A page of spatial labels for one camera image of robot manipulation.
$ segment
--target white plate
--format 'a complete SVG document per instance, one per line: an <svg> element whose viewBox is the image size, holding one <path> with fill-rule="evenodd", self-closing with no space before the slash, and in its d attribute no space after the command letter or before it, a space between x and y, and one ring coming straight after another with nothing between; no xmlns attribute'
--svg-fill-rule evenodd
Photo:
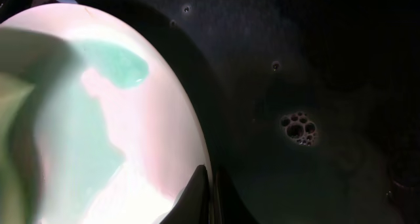
<svg viewBox="0 0 420 224"><path fill-rule="evenodd" d="M13 34L1 35L7 28ZM206 165L211 181L188 96L162 56L130 26L94 8L52 4L8 19L0 37L0 70L30 71L36 64L70 69L48 82L51 91L36 115L45 179L37 221L153 223L170 211L198 165ZM140 71L115 72L140 65L133 57L143 60ZM115 81L119 73L130 85ZM40 74L50 80L47 71Z"/></svg>

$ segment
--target dark background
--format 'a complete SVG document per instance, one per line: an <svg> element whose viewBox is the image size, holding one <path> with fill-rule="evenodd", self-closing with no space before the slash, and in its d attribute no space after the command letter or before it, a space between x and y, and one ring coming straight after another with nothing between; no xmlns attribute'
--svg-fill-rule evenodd
<svg viewBox="0 0 420 224"><path fill-rule="evenodd" d="M213 171L227 168L260 223L402 222L387 164L418 147L420 0L77 1L162 54ZM298 110L316 123L317 147L284 135L279 119Z"/></svg>

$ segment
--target bubble cluster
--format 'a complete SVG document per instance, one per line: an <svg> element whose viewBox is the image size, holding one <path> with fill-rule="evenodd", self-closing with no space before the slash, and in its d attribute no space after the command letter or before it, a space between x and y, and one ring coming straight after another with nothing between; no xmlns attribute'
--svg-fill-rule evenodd
<svg viewBox="0 0 420 224"><path fill-rule="evenodd" d="M298 145L314 146L317 141L317 129L308 115L304 112L296 112L285 115L280 120L285 134Z"/></svg>

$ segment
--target blurry green object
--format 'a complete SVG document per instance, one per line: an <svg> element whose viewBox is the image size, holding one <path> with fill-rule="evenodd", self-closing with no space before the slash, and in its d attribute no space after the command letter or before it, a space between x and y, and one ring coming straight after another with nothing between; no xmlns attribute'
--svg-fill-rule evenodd
<svg viewBox="0 0 420 224"><path fill-rule="evenodd" d="M33 86L0 73L0 223L24 224L24 200L16 169L7 150L7 134Z"/></svg>

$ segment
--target yellow-green object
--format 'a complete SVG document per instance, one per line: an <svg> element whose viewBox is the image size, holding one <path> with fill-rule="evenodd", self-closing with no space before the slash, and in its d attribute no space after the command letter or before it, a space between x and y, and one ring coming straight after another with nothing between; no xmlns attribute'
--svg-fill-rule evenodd
<svg viewBox="0 0 420 224"><path fill-rule="evenodd" d="M0 223L24 224L24 200L18 174L9 157L7 133L33 86L0 73Z"/></svg>

